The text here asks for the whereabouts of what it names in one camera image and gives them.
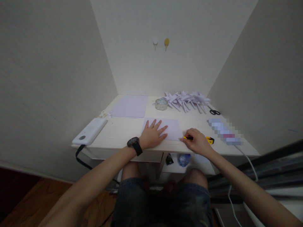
leg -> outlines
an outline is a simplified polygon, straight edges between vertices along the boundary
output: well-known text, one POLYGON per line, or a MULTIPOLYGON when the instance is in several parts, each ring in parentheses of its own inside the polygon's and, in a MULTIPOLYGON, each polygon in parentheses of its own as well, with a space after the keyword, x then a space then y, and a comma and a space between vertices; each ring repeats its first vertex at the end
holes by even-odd
POLYGON ((213 226, 207 179, 198 169, 192 169, 179 183, 170 216, 177 217, 172 226, 213 226))
POLYGON ((191 169, 184 177, 184 183, 195 183, 208 189, 206 176, 198 169, 191 169))
POLYGON ((141 177, 141 173, 137 162, 129 162, 123 167, 121 181, 139 177, 141 177))
POLYGON ((206 189, 208 189, 206 176, 198 169, 191 169, 189 173, 180 180, 171 192, 170 197, 175 198, 179 188, 185 183, 198 184, 206 189))
POLYGON ((111 226, 140 226, 150 221, 150 205, 137 162, 122 171, 111 226))

black cable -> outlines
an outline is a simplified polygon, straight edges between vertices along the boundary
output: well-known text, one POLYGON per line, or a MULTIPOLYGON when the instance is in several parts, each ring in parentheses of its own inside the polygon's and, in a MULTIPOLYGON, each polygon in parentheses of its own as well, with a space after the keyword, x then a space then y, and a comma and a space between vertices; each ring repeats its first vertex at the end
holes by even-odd
MULTIPOLYGON (((76 160, 78 161, 78 163, 80 163, 81 165, 83 165, 83 166, 85 166, 86 168, 88 168, 88 169, 91 170, 91 169, 92 169, 91 166, 89 166, 88 164, 86 164, 85 162, 83 162, 81 159, 78 158, 78 154, 80 153, 80 151, 83 150, 84 147, 85 147, 85 145, 82 144, 82 145, 78 148, 78 150, 77 150, 77 152, 76 152, 76 160)), ((117 181, 116 179, 113 179, 113 181, 115 181, 117 184, 120 185, 119 181, 117 181)))

watch face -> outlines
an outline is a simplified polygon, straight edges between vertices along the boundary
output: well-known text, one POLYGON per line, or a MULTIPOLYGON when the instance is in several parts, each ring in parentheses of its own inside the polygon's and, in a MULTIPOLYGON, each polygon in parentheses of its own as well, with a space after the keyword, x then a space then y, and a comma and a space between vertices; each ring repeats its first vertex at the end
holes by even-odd
POLYGON ((128 142, 127 142, 127 145, 129 147, 132 147, 134 144, 136 144, 137 142, 139 141, 139 138, 138 137, 134 137, 134 138, 131 138, 128 142))

white cable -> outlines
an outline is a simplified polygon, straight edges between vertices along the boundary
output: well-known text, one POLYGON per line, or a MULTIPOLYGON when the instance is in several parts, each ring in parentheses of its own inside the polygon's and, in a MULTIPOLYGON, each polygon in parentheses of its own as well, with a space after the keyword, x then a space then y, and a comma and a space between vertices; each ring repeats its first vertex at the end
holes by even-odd
MULTIPOLYGON (((255 177, 256 177, 255 182, 257 182, 257 181, 258 181, 258 176, 257 176, 257 173, 256 173, 256 171, 255 171, 255 168, 253 167, 252 162, 251 162, 250 159, 247 157, 247 155, 244 154, 236 145, 235 145, 235 148, 237 148, 237 149, 238 149, 238 150, 247 158, 247 160, 249 161, 249 164, 252 166, 252 170, 253 170, 253 172, 254 172, 254 174, 255 174, 255 177)), ((233 203, 232 203, 231 198, 230 198, 230 191, 231 191, 231 185, 230 185, 229 190, 228 190, 228 198, 229 198, 229 201, 230 201, 230 204, 231 204, 231 208, 233 209, 234 217, 235 217, 235 219, 237 220, 239 226, 242 227, 242 225, 240 224, 240 222, 238 221, 238 219, 237 219, 237 217, 236 217, 235 209, 234 209, 233 203)))

black watch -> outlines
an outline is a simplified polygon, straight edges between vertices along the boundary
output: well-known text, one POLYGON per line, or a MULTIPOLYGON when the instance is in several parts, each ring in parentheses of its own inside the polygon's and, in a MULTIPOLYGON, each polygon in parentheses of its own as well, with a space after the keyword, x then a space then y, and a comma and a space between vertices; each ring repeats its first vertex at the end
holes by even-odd
POLYGON ((142 149, 140 147, 139 138, 138 137, 131 138, 127 142, 127 146, 128 147, 133 147, 135 149, 136 153, 137 153, 137 156, 139 156, 140 154, 142 154, 142 149))

